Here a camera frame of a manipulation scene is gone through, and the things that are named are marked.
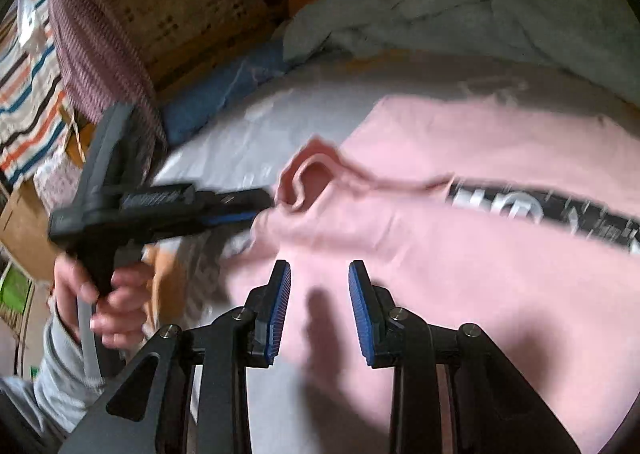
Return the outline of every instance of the blue stripe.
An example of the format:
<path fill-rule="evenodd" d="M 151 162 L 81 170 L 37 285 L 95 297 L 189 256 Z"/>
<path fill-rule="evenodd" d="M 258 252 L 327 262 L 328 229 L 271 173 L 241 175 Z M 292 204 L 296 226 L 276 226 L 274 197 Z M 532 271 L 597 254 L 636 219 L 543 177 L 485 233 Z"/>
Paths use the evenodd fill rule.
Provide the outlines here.
<path fill-rule="evenodd" d="M 46 1 L 46 0 L 39 0 L 39 1 L 36 3 L 36 5 L 34 6 L 34 8 L 40 8 L 40 7 L 44 4 L 44 2 L 45 2 L 45 1 Z"/>
<path fill-rule="evenodd" d="M 209 227 L 223 225 L 225 223 L 235 223 L 238 221 L 251 221 L 258 215 L 258 212 L 240 212 L 239 214 L 226 214 L 225 216 L 214 216 L 212 218 L 202 218 L 201 221 Z"/>
<path fill-rule="evenodd" d="M 21 174 L 27 173 L 34 165 L 36 165 L 40 160 L 42 160 L 42 158 L 45 157 L 51 147 L 53 147 L 53 144 L 56 142 L 56 138 L 60 136 L 60 133 L 64 128 L 64 120 L 60 120 L 58 126 L 53 131 L 53 135 L 51 136 L 47 144 L 43 148 L 41 148 L 35 155 L 33 155 L 31 159 L 22 166 L 21 169 L 14 172 L 14 174 L 9 178 L 9 183 L 11 183 L 11 185 L 14 185 L 18 181 Z"/>
<path fill-rule="evenodd" d="M 11 53 L 14 50 L 16 44 L 18 44 L 18 37 L 17 36 L 14 39 L 14 41 L 11 43 L 11 47 L 7 51 L 5 51 L 2 56 L 0 56 L 0 60 L 6 59 L 9 56 L 9 53 Z"/>
<path fill-rule="evenodd" d="M 51 46 L 47 47 L 46 50 L 44 50 L 44 53 L 42 54 L 42 58 L 37 62 L 37 64 L 31 70 L 31 81 L 33 81 L 34 77 L 36 76 L 36 73 L 42 69 L 42 67 L 44 66 L 45 59 L 49 55 L 51 55 L 53 50 L 54 50 L 53 44 Z M 17 110 L 24 103 L 24 101 L 27 99 L 27 97 L 29 95 L 31 95 L 31 91 L 32 91 L 32 88 L 31 88 L 31 82 L 30 82 L 29 85 L 27 86 L 27 88 L 22 92 L 20 97 L 18 97 L 18 99 L 11 105 L 10 108 L 8 108 L 8 109 L 0 108 L 0 114 L 13 113 L 15 110 Z"/>

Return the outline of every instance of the bed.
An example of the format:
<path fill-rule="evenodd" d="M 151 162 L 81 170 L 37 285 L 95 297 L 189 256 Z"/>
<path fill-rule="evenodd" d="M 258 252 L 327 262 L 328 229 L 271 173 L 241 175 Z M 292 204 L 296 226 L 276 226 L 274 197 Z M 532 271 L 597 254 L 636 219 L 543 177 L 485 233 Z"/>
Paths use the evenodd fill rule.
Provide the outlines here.
<path fill-rule="evenodd" d="M 636 14 L 640 12 L 638 0 L 627 1 Z M 274 184 L 282 167 L 313 134 L 340 144 L 376 101 L 389 94 L 442 100 L 494 94 L 507 106 L 543 106 L 552 112 L 578 115 L 604 112 L 640 136 L 635 107 L 552 68 L 482 56 L 405 51 L 359 60 L 333 55 L 312 60 L 233 105 L 174 151 L 154 181 L 189 180 L 203 188 L 229 190 Z M 218 259 L 246 246 L 245 227 L 226 227 L 161 246 L 175 252 L 191 278 L 181 325 L 205 325 L 232 307 L 218 281 Z M 196 377 L 193 408 L 197 407 L 198 384 Z M 257 453 L 386 452 L 385 431 L 372 429 L 347 407 L 327 397 L 286 358 L 280 358 L 268 371 L 251 371 L 248 392 Z M 598 431 L 600 439 L 608 434 L 611 440 L 594 439 L 585 453 L 637 450 L 640 405 L 630 407 L 618 410 L 622 415 L 629 413 L 615 434 L 615 427 Z M 281 421 L 287 422 L 290 434 L 281 434 Z"/>

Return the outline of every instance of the gray sleeve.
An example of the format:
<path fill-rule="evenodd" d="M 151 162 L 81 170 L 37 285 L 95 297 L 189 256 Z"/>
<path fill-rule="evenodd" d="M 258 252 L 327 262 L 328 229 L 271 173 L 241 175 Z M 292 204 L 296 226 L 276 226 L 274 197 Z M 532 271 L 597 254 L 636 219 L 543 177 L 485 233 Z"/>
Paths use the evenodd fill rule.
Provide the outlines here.
<path fill-rule="evenodd" d="M 82 351 L 56 311 L 44 330 L 44 358 L 34 383 L 0 379 L 5 392 L 47 444 L 59 447 L 104 389 L 102 378 L 84 377 Z"/>

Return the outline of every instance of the striped fabric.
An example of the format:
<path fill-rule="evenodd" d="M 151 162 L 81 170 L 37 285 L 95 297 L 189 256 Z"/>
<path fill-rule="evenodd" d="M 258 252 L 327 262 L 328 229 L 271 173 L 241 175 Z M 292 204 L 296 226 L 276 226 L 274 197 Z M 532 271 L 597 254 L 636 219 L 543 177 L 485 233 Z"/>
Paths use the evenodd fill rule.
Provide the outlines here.
<path fill-rule="evenodd" d="M 14 187 L 31 177 L 66 136 L 59 112 L 59 107 L 67 108 L 66 95 L 49 25 L 48 0 L 33 1 L 44 23 L 44 51 L 30 56 L 22 50 L 16 26 L 0 46 L 0 169 Z"/>

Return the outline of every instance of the gray blanket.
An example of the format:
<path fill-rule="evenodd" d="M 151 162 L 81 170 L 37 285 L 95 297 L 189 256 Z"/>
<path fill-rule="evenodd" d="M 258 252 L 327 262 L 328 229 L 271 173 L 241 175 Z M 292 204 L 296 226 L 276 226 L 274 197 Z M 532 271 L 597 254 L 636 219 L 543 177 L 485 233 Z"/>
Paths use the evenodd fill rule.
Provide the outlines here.
<path fill-rule="evenodd" d="M 293 18 L 284 57 L 300 62 L 321 49 L 556 66 L 640 105 L 640 23 L 625 0 L 320 0 Z"/>

